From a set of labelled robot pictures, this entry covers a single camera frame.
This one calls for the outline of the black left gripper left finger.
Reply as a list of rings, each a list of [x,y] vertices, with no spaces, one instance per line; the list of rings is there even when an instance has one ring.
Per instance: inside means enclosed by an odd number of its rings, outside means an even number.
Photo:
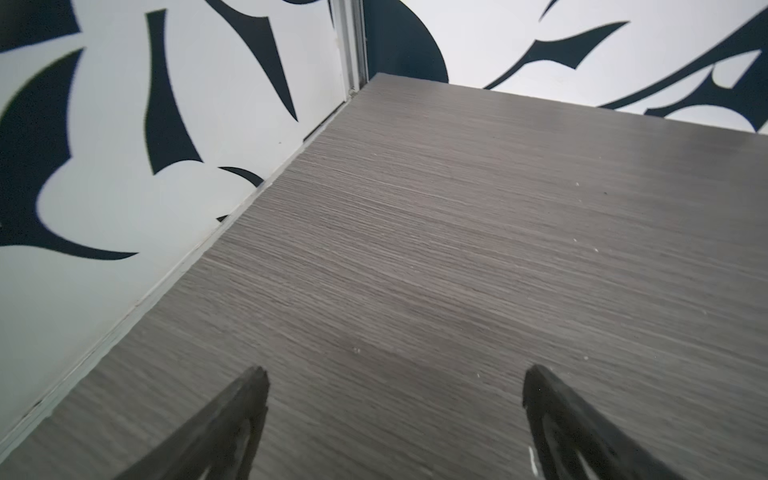
[[[119,479],[247,479],[268,413],[267,371],[250,367]]]

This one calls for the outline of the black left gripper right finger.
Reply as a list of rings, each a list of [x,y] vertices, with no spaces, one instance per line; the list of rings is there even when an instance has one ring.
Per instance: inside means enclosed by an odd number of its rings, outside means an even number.
[[[549,368],[525,372],[523,407],[546,479],[680,479]]]

